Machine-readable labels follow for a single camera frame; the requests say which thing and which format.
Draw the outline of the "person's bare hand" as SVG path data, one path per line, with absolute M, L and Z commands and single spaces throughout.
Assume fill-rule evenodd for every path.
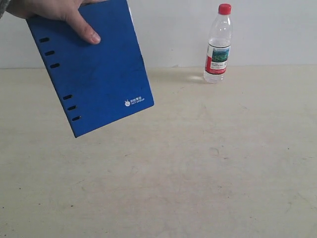
M 30 18 L 38 15 L 51 20 L 66 22 L 83 40 L 90 44 L 101 41 L 98 33 L 86 22 L 79 12 L 85 4 L 97 3 L 96 0 L 12 0 L 7 12 L 19 17 Z

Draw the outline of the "grey sleeve forearm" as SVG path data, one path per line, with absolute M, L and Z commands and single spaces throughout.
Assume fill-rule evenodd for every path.
M 0 0 L 0 18 L 6 12 L 11 0 Z

